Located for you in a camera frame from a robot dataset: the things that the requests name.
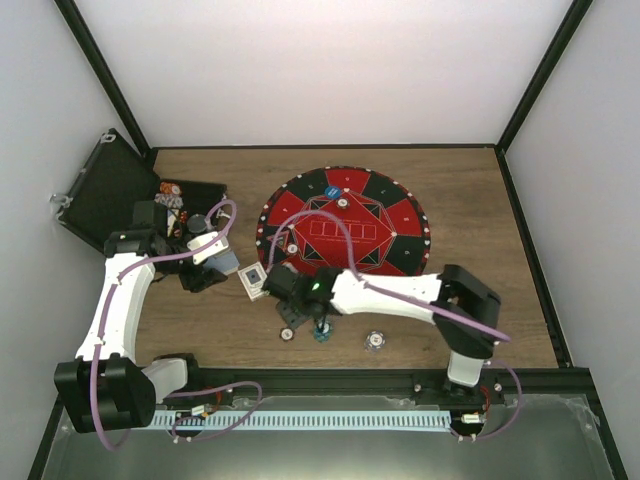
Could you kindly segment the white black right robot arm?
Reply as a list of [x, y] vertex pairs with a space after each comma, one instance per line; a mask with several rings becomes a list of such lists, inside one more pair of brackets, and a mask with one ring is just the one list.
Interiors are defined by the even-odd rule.
[[458, 403], [479, 392], [481, 370], [495, 344], [510, 340], [497, 329], [498, 293], [459, 265], [447, 265], [439, 274], [384, 276], [338, 267], [311, 275], [280, 264], [269, 269], [262, 290], [287, 312], [317, 322], [381, 314], [434, 325], [450, 350], [445, 393]]

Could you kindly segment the blue dealer button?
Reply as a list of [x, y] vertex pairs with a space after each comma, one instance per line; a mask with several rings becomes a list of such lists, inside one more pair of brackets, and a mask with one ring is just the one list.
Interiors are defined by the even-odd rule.
[[329, 185], [324, 191], [324, 195], [329, 199], [338, 199], [341, 194], [342, 189], [333, 185]]

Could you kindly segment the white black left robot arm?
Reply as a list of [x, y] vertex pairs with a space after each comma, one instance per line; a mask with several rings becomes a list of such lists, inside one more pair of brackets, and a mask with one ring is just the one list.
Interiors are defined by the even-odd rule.
[[142, 307], [157, 274], [176, 275], [182, 287], [199, 293], [225, 281], [207, 261], [229, 249], [226, 229], [207, 226], [202, 233], [174, 238], [179, 220], [154, 201], [134, 206], [130, 226], [109, 235], [104, 245], [103, 289], [89, 331], [73, 360], [57, 365], [54, 384], [79, 433], [145, 427], [155, 407], [171, 394], [196, 402], [203, 377], [190, 354], [168, 354], [147, 367], [136, 361], [136, 336]]

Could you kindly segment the blue patterned card deck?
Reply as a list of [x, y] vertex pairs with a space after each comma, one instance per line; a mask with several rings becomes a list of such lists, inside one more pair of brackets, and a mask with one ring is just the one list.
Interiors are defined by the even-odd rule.
[[238, 271], [239, 260], [232, 250], [210, 256], [204, 266], [207, 269], [215, 269], [224, 275], [230, 275]]

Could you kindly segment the brown poker chip stack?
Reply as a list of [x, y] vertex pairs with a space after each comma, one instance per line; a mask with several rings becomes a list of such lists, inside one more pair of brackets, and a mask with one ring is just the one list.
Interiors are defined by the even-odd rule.
[[294, 338], [294, 331], [288, 327], [282, 328], [280, 331], [280, 338], [284, 342], [289, 342]]

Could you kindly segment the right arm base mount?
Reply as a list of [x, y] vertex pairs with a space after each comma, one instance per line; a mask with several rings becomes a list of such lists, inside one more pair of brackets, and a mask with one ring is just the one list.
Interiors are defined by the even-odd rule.
[[466, 387], [448, 381], [418, 380], [413, 385], [413, 397], [421, 404], [434, 404], [441, 408], [480, 407], [485, 403], [493, 406], [505, 402], [501, 391], [496, 391], [493, 384], [483, 382]]

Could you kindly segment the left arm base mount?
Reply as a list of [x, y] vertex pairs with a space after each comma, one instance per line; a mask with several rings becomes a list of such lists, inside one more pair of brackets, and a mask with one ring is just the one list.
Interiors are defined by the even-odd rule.
[[171, 392], [157, 405], [164, 405], [167, 408], [187, 408], [201, 404], [211, 404], [213, 406], [229, 406], [234, 399], [234, 389], [226, 388], [219, 392], [211, 393], [211, 390], [224, 385], [224, 382], [208, 382], [203, 386], [187, 385], [186, 387]]

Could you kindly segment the teal poker chip stack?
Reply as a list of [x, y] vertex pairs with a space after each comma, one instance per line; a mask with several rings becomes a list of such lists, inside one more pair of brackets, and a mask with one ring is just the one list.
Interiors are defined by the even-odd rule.
[[330, 322], [317, 323], [313, 328], [313, 338], [319, 342], [327, 342], [332, 335], [333, 327]]

